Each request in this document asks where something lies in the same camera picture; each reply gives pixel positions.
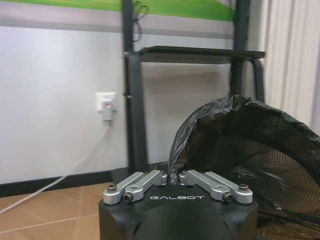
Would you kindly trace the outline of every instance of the black baseboard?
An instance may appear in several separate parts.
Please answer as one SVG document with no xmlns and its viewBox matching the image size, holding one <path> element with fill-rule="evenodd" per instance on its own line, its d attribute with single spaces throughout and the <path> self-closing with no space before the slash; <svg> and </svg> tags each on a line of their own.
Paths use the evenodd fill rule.
<svg viewBox="0 0 320 240">
<path fill-rule="evenodd" d="M 149 164 L 150 169 L 157 169 L 159 163 Z M 108 182 L 119 183 L 126 177 L 128 177 L 128 168 L 118 168 L 109 171 L 98 171 L 98 172 L 89 172 L 82 174 L 75 174 L 67 176 L 64 180 L 60 181 L 56 185 L 48 188 L 46 191 L 57 190 L 57 189 L 67 189 L 80 186 L 88 186 L 93 184 L 103 184 Z M 19 181 L 12 183 L 0 184 L 0 198 L 21 195 L 21 194 L 30 194 L 35 191 L 51 184 L 59 177 L 50 177 L 29 181 Z"/>
</svg>

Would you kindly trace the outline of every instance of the metal shelf frame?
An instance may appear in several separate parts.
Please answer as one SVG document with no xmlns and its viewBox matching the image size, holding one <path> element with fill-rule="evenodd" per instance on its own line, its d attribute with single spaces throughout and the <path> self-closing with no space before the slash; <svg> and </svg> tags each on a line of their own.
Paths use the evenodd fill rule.
<svg viewBox="0 0 320 240">
<path fill-rule="evenodd" d="M 170 62 L 161 58 L 161 50 L 155 48 L 144 48 L 142 51 L 134 51 L 134 32 L 133 32 L 133 0 L 121 0 L 122 5 L 122 41 L 123 41 L 123 61 L 124 61 L 124 97 L 126 110 L 126 132 L 127 132 L 127 152 L 128 152 L 128 172 L 147 172 L 148 165 L 148 151 L 145 125 L 145 108 L 144 108 L 144 93 L 142 81 L 142 67 L 141 62 Z M 249 61 L 253 66 L 254 75 L 254 89 L 255 97 L 261 102 L 264 102 L 264 84 L 263 84 L 263 67 L 259 58 L 264 57 L 264 52 L 246 51 L 248 39 L 250 0 L 236 0 L 236 8 L 234 14 L 234 41 L 233 50 L 223 49 L 207 49 L 203 48 L 185 48 L 173 47 L 172 51 L 167 54 L 176 54 L 177 61 L 188 62 L 190 60 L 181 60 L 181 56 L 177 54 L 188 54 L 189 58 L 197 55 L 198 62 L 202 63 L 201 56 L 206 56 L 203 61 L 211 61 L 210 64 L 224 64 L 218 61 L 226 60 L 225 63 L 231 63 L 230 72 L 230 94 L 241 94 L 242 76 L 244 70 L 244 62 Z"/>
</svg>

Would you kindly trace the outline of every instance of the silver metal linkage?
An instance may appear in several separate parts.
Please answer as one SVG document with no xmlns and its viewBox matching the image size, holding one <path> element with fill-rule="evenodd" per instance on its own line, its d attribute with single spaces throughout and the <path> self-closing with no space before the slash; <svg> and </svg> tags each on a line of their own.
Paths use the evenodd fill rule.
<svg viewBox="0 0 320 240">
<path fill-rule="evenodd" d="M 206 177 L 210 178 L 213 181 L 218 182 L 219 184 L 226 185 L 234 198 L 234 200 L 240 204 L 251 204 L 253 201 L 253 192 L 249 189 L 248 185 L 240 184 L 237 185 L 228 179 L 212 172 L 208 171 L 204 174 Z"/>
<path fill-rule="evenodd" d="M 108 205 L 119 203 L 125 193 L 126 186 L 139 181 L 144 176 L 143 172 L 137 171 L 117 185 L 113 184 L 113 186 L 108 187 L 108 189 L 103 191 L 103 202 Z"/>
<path fill-rule="evenodd" d="M 221 202 L 230 202 L 233 198 L 229 187 L 223 183 L 213 181 L 196 170 L 183 171 L 179 174 L 179 181 L 183 185 L 198 185 L 210 193 L 210 196 Z"/>
<path fill-rule="evenodd" d="M 147 175 L 145 175 L 138 182 L 128 185 L 125 188 L 123 195 L 123 200 L 126 203 L 135 202 L 144 197 L 144 193 L 152 185 L 165 185 L 167 184 L 168 175 L 159 170 L 152 170 Z"/>
</svg>

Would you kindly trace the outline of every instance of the wall outlet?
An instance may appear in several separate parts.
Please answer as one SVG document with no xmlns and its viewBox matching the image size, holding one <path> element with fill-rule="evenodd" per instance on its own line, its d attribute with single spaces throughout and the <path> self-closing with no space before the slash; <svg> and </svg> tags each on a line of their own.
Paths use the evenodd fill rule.
<svg viewBox="0 0 320 240">
<path fill-rule="evenodd" d="M 116 93 L 115 92 L 96 92 L 95 93 L 95 107 L 97 112 L 102 111 L 101 102 L 104 98 L 109 98 L 113 101 L 113 110 L 116 110 Z"/>
</svg>

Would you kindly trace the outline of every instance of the metal pole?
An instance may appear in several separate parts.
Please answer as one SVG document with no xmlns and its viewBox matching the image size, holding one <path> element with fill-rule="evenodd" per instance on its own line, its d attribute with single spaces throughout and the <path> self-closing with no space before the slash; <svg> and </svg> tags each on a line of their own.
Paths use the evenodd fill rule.
<svg viewBox="0 0 320 240">
<path fill-rule="evenodd" d="M 121 0 L 121 4 L 128 173 L 132 174 L 149 168 L 141 62 L 134 52 L 133 1 Z"/>
<path fill-rule="evenodd" d="M 237 0 L 234 16 L 233 49 L 246 50 L 248 39 L 248 25 L 250 14 L 250 0 Z M 244 63 L 236 59 L 231 63 L 230 92 L 241 94 Z"/>
</svg>

